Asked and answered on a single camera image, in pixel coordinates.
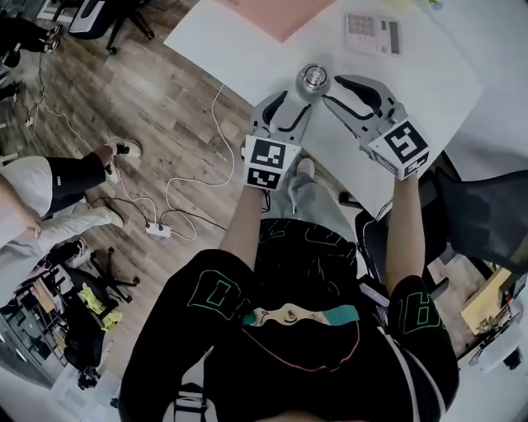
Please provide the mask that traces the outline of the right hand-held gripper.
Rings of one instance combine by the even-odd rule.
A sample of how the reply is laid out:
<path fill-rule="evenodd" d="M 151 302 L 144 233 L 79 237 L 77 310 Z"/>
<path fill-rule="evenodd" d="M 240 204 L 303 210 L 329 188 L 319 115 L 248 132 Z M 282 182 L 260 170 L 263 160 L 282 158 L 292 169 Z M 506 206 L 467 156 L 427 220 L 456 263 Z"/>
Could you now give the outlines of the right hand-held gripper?
<path fill-rule="evenodd" d="M 342 74 L 335 81 L 370 107 L 359 115 L 335 96 L 323 95 L 324 105 L 360 139 L 360 150 L 403 181 L 427 163 L 430 148 L 417 121 L 409 116 L 392 92 L 380 81 Z"/>

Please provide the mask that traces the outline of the yellow safety vest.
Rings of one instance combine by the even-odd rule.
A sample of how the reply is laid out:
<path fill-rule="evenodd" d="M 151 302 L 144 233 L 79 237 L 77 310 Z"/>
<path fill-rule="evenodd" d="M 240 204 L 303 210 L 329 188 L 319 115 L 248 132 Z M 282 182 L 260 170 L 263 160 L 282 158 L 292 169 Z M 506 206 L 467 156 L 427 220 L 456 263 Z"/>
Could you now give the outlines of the yellow safety vest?
<path fill-rule="evenodd" d="M 122 321 L 123 314 L 116 310 L 113 301 L 111 301 L 111 305 L 104 305 L 85 282 L 82 283 L 82 290 L 78 295 L 87 307 L 96 315 L 103 331 L 111 331 Z"/>

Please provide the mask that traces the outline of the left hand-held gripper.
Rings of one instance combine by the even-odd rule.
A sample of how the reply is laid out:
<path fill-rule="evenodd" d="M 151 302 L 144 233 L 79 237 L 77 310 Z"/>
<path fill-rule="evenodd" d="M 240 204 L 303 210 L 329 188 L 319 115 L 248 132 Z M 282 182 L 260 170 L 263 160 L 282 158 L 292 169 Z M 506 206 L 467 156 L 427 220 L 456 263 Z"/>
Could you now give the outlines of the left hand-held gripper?
<path fill-rule="evenodd" d="M 297 110 L 282 105 L 288 91 L 279 91 L 253 107 L 252 131 L 246 136 L 243 148 L 245 185 L 278 190 L 301 151 L 300 141 L 308 126 L 313 107 L 307 104 Z M 276 131 L 271 132 L 271 120 Z"/>

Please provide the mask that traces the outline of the grey black office chair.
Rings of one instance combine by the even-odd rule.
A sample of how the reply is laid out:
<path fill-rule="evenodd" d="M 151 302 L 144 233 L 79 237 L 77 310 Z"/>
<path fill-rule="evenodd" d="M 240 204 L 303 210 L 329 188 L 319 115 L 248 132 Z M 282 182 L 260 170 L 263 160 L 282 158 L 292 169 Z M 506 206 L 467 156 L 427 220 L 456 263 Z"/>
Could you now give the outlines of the grey black office chair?
<path fill-rule="evenodd" d="M 140 8 L 150 1 L 84 0 L 71 22 L 68 33 L 80 40 L 95 40 L 111 29 L 106 50 L 110 55 L 115 55 L 115 40 L 126 20 L 131 21 L 147 40 L 154 38 L 152 28 L 140 11 Z"/>

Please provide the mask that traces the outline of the black swivel chair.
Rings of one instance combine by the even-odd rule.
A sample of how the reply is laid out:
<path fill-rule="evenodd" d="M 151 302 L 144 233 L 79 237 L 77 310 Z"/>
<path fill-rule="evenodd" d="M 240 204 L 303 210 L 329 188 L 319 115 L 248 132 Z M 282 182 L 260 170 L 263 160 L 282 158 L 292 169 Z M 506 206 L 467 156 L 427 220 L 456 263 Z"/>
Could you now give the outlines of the black swivel chair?
<path fill-rule="evenodd" d="M 65 336 L 65 358 L 78 371 L 84 372 L 95 368 L 101 363 L 103 340 L 105 331 L 101 329 L 96 315 L 87 307 L 79 297 L 85 282 L 104 305 L 115 305 L 119 311 L 122 303 L 129 303 L 132 297 L 120 290 L 121 287 L 133 288 L 140 283 L 135 277 L 131 282 L 118 280 L 112 274 L 112 256 L 115 250 L 109 248 L 106 253 L 106 267 L 102 268 L 97 263 L 97 254 L 90 255 L 89 262 L 95 268 L 98 276 L 85 270 L 68 268 L 67 274 L 72 282 L 72 288 L 62 296 L 64 305 L 64 318 L 68 329 Z"/>

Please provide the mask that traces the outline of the black mesh office chair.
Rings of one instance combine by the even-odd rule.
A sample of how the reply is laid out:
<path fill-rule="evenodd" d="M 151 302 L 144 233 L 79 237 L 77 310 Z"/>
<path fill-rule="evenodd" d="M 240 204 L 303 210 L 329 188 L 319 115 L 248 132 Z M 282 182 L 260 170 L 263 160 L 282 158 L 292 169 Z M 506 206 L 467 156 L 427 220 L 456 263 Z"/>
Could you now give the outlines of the black mesh office chair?
<path fill-rule="evenodd" d="M 422 214 L 425 262 L 450 247 L 472 262 L 528 274 L 528 169 L 462 181 L 452 168 L 393 180 Z"/>

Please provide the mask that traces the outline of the cluttered storage shelf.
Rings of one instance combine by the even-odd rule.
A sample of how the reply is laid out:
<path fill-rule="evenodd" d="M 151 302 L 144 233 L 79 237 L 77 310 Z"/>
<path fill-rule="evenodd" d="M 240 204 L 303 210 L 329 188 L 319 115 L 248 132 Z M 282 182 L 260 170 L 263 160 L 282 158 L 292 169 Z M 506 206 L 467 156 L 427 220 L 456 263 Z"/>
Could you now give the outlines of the cluttered storage shelf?
<path fill-rule="evenodd" d="M 34 378 L 55 380 L 67 365 L 64 357 L 68 323 L 61 293 L 70 285 L 58 265 L 28 280 L 0 309 L 0 353 L 7 364 L 20 364 Z"/>

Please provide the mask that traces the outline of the grey waist device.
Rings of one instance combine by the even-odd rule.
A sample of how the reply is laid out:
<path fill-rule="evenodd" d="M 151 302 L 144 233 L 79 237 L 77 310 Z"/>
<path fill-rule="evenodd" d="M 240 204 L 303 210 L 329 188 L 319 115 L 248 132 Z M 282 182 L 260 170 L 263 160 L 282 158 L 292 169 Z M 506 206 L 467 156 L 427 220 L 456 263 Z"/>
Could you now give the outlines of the grey waist device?
<path fill-rule="evenodd" d="M 386 287 L 380 283 L 368 284 L 360 283 L 360 290 L 368 298 L 374 301 L 379 307 L 389 307 L 389 294 Z"/>

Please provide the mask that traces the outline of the light wooden desk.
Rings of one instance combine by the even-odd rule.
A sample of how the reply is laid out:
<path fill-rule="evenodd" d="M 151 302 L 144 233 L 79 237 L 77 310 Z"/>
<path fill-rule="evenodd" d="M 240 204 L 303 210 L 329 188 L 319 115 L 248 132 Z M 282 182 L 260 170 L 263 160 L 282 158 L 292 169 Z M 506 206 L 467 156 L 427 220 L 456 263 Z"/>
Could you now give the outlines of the light wooden desk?
<path fill-rule="evenodd" d="M 474 335 L 488 330 L 488 325 L 502 310 L 501 287 L 512 276 L 510 270 L 500 268 L 463 305 L 460 315 Z"/>

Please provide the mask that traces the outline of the clear plastic storage box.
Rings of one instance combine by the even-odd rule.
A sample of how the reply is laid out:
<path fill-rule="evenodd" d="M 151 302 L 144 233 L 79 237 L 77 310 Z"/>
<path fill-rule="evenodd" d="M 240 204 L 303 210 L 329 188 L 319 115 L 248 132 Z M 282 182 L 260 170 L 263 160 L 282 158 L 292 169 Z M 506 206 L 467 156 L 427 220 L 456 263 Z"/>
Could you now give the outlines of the clear plastic storage box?
<path fill-rule="evenodd" d="M 96 382 L 95 387 L 82 389 L 78 385 L 81 373 L 68 364 L 51 388 L 51 395 L 56 403 L 70 415 L 81 418 L 96 405 L 109 407 L 116 395 L 120 380 L 112 373 L 105 371 Z"/>

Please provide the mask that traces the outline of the person's right forearm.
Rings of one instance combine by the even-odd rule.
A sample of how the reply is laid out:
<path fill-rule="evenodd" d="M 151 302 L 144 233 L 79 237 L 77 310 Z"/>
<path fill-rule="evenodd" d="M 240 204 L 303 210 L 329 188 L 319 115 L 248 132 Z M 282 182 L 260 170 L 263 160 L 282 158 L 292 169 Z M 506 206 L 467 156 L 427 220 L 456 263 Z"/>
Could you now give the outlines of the person's right forearm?
<path fill-rule="evenodd" d="M 409 276 L 422 276 L 425 267 L 425 237 L 417 174 L 394 182 L 389 216 L 386 256 L 386 287 L 392 296 L 396 286 Z"/>

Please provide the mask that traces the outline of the silver metal knob with ring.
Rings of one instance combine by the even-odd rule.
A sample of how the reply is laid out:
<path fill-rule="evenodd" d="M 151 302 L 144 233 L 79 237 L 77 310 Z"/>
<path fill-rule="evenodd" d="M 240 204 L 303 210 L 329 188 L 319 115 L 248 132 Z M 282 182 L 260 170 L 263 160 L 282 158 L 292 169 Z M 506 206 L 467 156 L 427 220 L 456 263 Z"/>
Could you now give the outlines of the silver metal knob with ring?
<path fill-rule="evenodd" d="M 317 63 L 305 65 L 297 76 L 298 87 L 309 92 L 323 91 L 328 82 L 327 69 Z"/>

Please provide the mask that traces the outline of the person's left forearm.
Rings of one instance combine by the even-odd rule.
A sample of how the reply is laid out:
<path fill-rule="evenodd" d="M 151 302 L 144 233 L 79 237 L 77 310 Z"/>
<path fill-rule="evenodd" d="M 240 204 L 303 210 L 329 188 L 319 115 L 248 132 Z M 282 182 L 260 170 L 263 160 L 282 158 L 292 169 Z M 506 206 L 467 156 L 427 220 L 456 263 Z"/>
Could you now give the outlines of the person's left forearm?
<path fill-rule="evenodd" d="M 254 270 L 259 244 L 264 191 L 245 185 L 219 249 L 238 257 Z"/>

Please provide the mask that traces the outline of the small desk plant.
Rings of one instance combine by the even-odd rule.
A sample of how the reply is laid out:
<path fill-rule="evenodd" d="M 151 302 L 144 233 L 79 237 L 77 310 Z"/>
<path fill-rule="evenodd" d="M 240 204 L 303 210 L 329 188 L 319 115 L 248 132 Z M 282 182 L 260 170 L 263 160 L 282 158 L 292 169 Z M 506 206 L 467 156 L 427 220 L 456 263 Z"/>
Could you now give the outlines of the small desk plant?
<path fill-rule="evenodd" d="M 477 333 L 479 335 L 486 335 L 492 331 L 499 331 L 508 320 L 509 316 L 490 316 L 479 323 L 477 327 Z"/>

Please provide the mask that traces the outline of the white desk calculator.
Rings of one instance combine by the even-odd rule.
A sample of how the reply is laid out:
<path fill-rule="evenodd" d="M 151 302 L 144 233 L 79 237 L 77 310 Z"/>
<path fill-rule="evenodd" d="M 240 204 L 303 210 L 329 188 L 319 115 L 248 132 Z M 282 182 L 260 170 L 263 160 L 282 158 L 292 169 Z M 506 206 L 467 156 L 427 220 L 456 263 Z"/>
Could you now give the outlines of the white desk calculator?
<path fill-rule="evenodd" d="M 378 16 L 344 15 L 345 44 L 365 54 L 400 54 L 399 25 Z"/>

